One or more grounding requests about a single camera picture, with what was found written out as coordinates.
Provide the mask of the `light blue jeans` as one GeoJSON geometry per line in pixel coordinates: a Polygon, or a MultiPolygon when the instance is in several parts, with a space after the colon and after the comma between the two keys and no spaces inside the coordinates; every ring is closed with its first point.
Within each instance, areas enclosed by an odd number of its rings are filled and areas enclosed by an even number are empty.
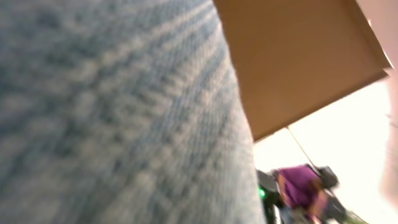
{"type": "Polygon", "coordinates": [[[264,223],[209,0],[1,1],[1,223],[264,223]]]}

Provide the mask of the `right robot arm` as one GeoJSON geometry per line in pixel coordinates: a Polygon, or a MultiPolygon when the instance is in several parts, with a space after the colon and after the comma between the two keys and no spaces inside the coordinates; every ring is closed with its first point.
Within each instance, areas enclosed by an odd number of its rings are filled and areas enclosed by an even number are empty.
{"type": "Polygon", "coordinates": [[[333,193],[339,185],[328,166],[301,164],[257,171],[259,196],[267,224],[364,223],[333,193]]]}

